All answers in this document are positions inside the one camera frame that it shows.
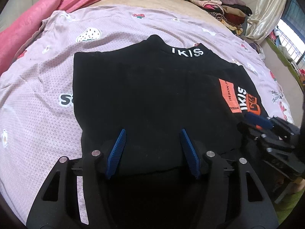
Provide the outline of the black printed t-shirt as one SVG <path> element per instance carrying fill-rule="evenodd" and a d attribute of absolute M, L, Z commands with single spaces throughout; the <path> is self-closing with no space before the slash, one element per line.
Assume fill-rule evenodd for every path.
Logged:
<path fill-rule="evenodd" d="M 180 132 L 223 155 L 240 148 L 246 113 L 267 116 L 243 66 L 202 44 L 174 48 L 157 35 L 116 51 L 77 52 L 73 99 L 84 154 L 109 153 L 126 131 L 116 173 L 99 178 L 113 228 L 196 228 L 204 188 Z"/>

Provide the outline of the pile of folded clothes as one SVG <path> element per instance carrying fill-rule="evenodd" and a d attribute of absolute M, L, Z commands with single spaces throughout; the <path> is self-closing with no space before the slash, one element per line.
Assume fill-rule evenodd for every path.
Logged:
<path fill-rule="evenodd" d="M 221 22 L 233 34 L 244 35 L 252 10 L 241 0 L 188 0 Z"/>

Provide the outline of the lilac strawberry print bedsheet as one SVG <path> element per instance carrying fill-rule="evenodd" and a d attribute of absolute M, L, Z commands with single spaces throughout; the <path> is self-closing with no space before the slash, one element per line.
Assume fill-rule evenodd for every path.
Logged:
<path fill-rule="evenodd" d="M 73 56 L 113 51 L 160 36 L 173 47 L 203 44 L 243 66 L 268 115 L 293 121 L 272 71 L 257 52 L 212 16 L 125 5 L 55 11 L 21 56 L 1 75 L 1 194 L 22 223 L 61 156 L 81 156 L 72 104 Z"/>

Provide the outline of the window with grille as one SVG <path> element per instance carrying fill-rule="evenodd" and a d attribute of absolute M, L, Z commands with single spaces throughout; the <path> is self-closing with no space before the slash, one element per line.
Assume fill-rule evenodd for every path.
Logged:
<path fill-rule="evenodd" d="M 277 32 L 296 67 L 304 70 L 304 8 L 297 0 L 286 1 Z"/>

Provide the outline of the cream satin curtain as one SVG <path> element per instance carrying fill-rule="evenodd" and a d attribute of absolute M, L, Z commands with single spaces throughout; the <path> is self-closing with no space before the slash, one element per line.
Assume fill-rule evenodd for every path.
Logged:
<path fill-rule="evenodd" d="M 280 21 L 287 0 L 258 0 L 248 19 L 246 37 L 261 44 Z"/>

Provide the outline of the beige mattress cover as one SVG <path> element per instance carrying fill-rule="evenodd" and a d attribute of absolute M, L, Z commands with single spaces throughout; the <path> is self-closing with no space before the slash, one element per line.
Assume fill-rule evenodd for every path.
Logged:
<path fill-rule="evenodd" d="M 225 28 L 217 19 L 191 2 L 184 0 L 100 0 L 91 4 L 92 7 L 102 5 L 126 5 L 156 10 L 165 10 L 180 15 L 187 15 L 193 19 L 202 20 L 216 27 Z"/>

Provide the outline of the pink plush blanket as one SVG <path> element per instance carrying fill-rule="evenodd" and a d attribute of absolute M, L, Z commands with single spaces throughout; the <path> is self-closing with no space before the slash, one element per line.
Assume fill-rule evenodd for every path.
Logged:
<path fill-rule="evenodd" d="M 100 0 L 39 0 L 1 32 L 1 73 L 8 70 L 42 21 L 55 10 L 73 12 Z"/>

